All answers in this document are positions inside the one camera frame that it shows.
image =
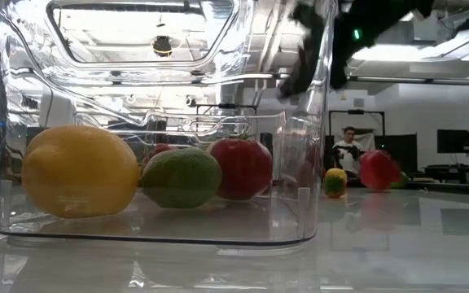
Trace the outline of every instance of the computer monitor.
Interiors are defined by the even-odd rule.
[[[437,130],[437,152],[469,154],[469,130]]]

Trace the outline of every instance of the lemon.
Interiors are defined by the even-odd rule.
[[[26,148],[23,188],[43,212],[63,218],[111,215],[137,189],[138,164],[113,133],[89,126],[60,126],[38,134]]]

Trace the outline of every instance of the cable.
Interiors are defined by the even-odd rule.
[[[48,118],[50,118],[50,110],[52,109],[52,103],[54,102],[54,91],[48,87],[50,90],[50,103],[48,103],[48,110],[46,110],[46,118],[45,118],[45,128],[48,127]]]
[[[437,21],[439,21],[439,23],[440,23],[443,27],[445,27],[446,29],[451,30],[451,31],[454,31],[454,30],[455,30],[455,28],[449,28],[449,27],[447,27],[446,24],[445,24],[445,22],[444,22],[442,19],[437,19]]]

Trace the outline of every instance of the person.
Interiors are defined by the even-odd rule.
[[[364,153],[363,146],[354,141],[356,135],[354,127],[345,127],[343,132],[344,139],[332,147],[335,165],[337,168],[343,169],[349,179],[357,178],[359,174],[359,157]]]

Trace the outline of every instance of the desk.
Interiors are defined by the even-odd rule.
[[[467,184],[467,174],[469,173],[469,167],[467,166],[434,166],[426,167],[424,169],[426,176],[432,177],[439,182],[443,180],[458,180],[461,184]]]
[[[295,253],[0,237],[0,293],[469,292],[468,194],[349,188],[319,204]]]

